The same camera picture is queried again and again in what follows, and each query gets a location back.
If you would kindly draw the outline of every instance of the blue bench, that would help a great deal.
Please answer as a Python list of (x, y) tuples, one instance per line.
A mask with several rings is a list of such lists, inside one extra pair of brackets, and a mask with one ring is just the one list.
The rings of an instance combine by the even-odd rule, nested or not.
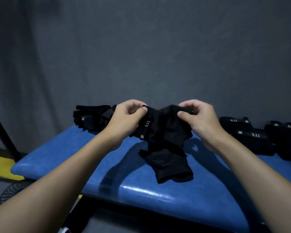
[[(72, 126), (17, 162), (11, 172), (38, 180), (94, 136)], [(184, 145), (194, 172), (194, 180), (190, 182), (170, 180), (157, 184), (154, 171), (138, 155), (140, 149), (147, 149), (147, 142), (126, 138), (119, 149), (102, 160), (82, 194), (234, 232), (249, 232), (256, 224), (256, 210), (241, 184), (195, 134)], [(278, 155), (259, 157), (291, 181), (290, 162)]]

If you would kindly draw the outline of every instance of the black metal frame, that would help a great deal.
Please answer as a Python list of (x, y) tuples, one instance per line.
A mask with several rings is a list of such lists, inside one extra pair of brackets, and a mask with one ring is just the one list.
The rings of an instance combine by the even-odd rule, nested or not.
[(9, 135), (5, 131), (4, 127), (0, 123), (0, 140), (8, 150), (8, 152), (11, 154), (12, 158), (15, 162), (21, 160), (20, 153), (17, 151), (16, 147), (14, 146), (13, 142), (11, 141)]

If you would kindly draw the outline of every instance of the right hand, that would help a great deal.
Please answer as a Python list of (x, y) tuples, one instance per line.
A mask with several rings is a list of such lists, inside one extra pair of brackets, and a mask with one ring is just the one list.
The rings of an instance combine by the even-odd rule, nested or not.
[(197, 113), (197, 115), (191, 115), (179, 111), (178, 117), (191, 126), (207, 149), (215, 152), (218, 139), (228, 133), (221, 127), (213, 106), (199, 100), (184, 101), (179, 106), (191, 108)]

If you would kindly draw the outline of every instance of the gray wall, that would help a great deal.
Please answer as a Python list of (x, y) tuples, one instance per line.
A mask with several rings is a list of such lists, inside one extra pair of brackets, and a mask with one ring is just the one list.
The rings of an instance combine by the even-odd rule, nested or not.
[(291, 121), (291, 0), (0, 0), (0, 120), (30, 152), (76, 104), (197, 98)]

